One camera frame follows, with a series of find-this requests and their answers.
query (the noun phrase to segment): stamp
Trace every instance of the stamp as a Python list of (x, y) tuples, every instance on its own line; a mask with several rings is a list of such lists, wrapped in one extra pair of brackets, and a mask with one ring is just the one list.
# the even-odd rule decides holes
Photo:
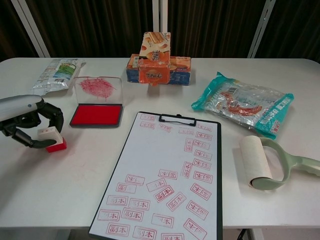
[(101, 209), (98, 214), (98, 220), (100, 221), (119, 221), (120, 219), (120, 210), (107, 210)]
[(202, 125), (201, 123), (199, 123), (199, 124), (197, 125), (197, 127), (198, 127), (199, 129), (203, 129), (203, 130), (205, 130), (205, 131), (212, 132), (212, 128), (211, 128), (210, 126), (205, 126), (205, 125)]
[(185, 240), (183, 233), (161, 233), (161, 240)]
[(203, 149), (207, 149), (207, 150), (210, 148), (210, 143), (203, 142), (203, 141), (196, 140), (196, 139), (193, 141), (193, 145), (200, 147), (200, 148), (203, 148)]
[(178, 172), (177, 171), (160, 169), (159, 173), (158, 173), (158, 176), (161, 177), (161, 178), (177, 180)]
[(142, 222), (144, 212), (140, 210), (130, 209), (127, 207), (123, 208), (121, 218)]
[(137, 186), (132, 184), (126, 183), (118, 183), (116, 186), (116, 191), (120, 193), (128, 193), (128, 194), (135, 194)]
[(186, 209), (194, 213), (196, 216), (198, 216), (202, 220), (205, 220), (209, 213), (207, 210), (205, 210), (203, 207), (199, 206), (192, 200), (187, 204)]
[(204, 240), (207, 235), (207, 232), (190, 218), (186, 220), (183, 227), (198, 240)]
[(193, 160), (193, 165), (206, 170), (210, 170), (211, 168), (211, 163), (196, 158)]
[(192, 168), (192, 163), (185, 161), (182, 167), (181, 175), (188, 179), (190, 176), (191, 168)]
[(106, 234), (117, 235), (122, 237), (129, 236), (130, 226), (126, 224), (109, 223), (106, 229)]
[(200, 157), (200, 158), (203, 158), (203, 159), (206, 159), (208, 161), (211, 161), (211, 157), (212, 157), (212, 154), (211, 153), (208, 153), (208, 152), (204, 152), (204, 151), (200, 151), (200, 150), (195, 150), (194, 152), (194, 155), (196, 157)]
[(201, 198), (203, 198), (204, 200), (208, 200), (211, 196), (211, 192), (209, 192), (208, 190), (204, 189), (202, 186), (196, 183), (194, 183), (191, 186), (190, 190), (198, 196), (200, 196)]
[(206, 133), (202, 133), (202, 132), (199, 132), (199, 131), (196, 132), (195, 136), (197, 138), (201, 138), (201, 139), (205, 139), (205, 140), (209, 140), (209, 141), (211, 141), (211, 139), (212, 139), (212, 135), (206, 134)]
[(156, 201), (160, 203), (162, 200), (166, 199), (170, 195), (174, 194), (174, 190), (170, 185), (166, 186), (164, 189), (162, 189), (160, 192), (154, 195)]
[(157, 231), (154, 229), (142, 227), (142, 226), (135, 226), (133, 235), (135, 239), (141, 240), (155, 240), (157, 235)]
[(106, 200), (106, 204), (118, 205), (118, 206), (127, 206), (127, 202), (128, 202), (127, 196), (109, 195)]
[(145, 182), (145, 178), (142, 176), (135, 176), (135, 175), (128, 174), (124, 181), (128, 184), (136, 184), (136, 185), (142, 186)]
[(190, 138), (185, 139), (184, 151), (192, 153), (193, 144), (194, 144), (193, 139), (190, 139)]
[(154, 213), (152, 215), (151, 224), (172, 229), (174, 227), (174, 221), (175, 221), (175, 218), (173, 216), (165, 216), (165, 215)]
[(152, 116), (152, 115), (148, 115), (148, 114), (141, 114), (140, 115), (140, 119), (141, 120), (148, 120), (148, 121), (154, 121), (155, 120), (155, 116)]
[(166, 125), (161, 124), (161, 123), (159, 124), (159, 126), (160, 126), (160, 128), (161, 128), (162, 130), (165, 130), (165, 131), (168, 132), (168, 133), (171, 132), (172, 127), (166, 126)]
[(200, 172), (200, 171), (194, 171), (193, 178), (196, 180), (200, 180), (200, 181), (212, 184), (212, 179), (214, 178), (214, 176)]
[(143, 199), (137, 199), (137, 198), (131, 198), (128, 207), (132, 208), (132, 209), (149, 210), (150, 201), (143, 200)]
[(166, 185), (167, 185), (166, 180), (164, 178), (160, 178), (158, 180), (147, 183), (146, 187), (148, 188), (149, 192), (152, 192), (154, 190), (163, 188)]
[(156, 124), (155, 124), (155, 123), (150, 123), (150, 122), (142, 121), (142, 122), (140, 123), (140, 127), (144, 127), (144, 128), (148, 128), (148, 129), (155, 129)]
[(178, 192), (170, 201), (167, 202), (166, 206), (173, 212), (176, 210), (185, 200), (186, 196), (183, 195), (181, 192)]
[(193, 135), (193, 134), (194, 134), (194, 131), (193, 131), (192, 129), (189, 129), (189, 128), (179, 127), (179, 133), (180, 133), (180, 134)]

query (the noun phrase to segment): lint roller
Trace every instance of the lint roller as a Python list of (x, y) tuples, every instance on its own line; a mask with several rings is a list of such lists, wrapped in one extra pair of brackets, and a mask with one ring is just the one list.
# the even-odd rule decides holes
[[(239, 144), (249, 185), (256, 189), (274, 190), (279, 188), (289, 179), (292, 168), (304, 170), (320, 177), (320, 161), (291, 155), (270, 138), (246, 136)], [(278, 153), (283, 170), (281, 181), (272, 178), (263, 146), (273, 148)]]

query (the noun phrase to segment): red ink pad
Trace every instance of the red ink pad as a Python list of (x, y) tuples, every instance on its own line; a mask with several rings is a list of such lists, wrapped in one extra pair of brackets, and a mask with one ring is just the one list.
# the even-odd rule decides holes
[(118, 127), (123, 112), (122, 104), (80, 103), (70, 122), (71, 127)]

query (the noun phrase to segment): orange snack box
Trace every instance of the orange snack box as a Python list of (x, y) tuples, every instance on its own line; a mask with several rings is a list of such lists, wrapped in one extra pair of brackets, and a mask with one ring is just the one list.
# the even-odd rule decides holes
[(170, 32), (145, 32), (139, 53), (139, 83), (167, 84), (170, 80)]

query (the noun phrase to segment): robotic hand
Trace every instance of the robotic hand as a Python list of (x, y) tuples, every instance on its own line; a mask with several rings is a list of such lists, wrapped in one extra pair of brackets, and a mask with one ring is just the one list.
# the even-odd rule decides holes
[(32, 140), (19, 128), (30, 129), (41, 123), (39, 115), (49, 119), (49, 127), (55, 126), (61, 132), (64, 116), (60, 108), (51, 105), (38, 95), (20, 95), (0, 99), (0, 131), (23, 145), (42, 149), (56, 143), (56, 140)]

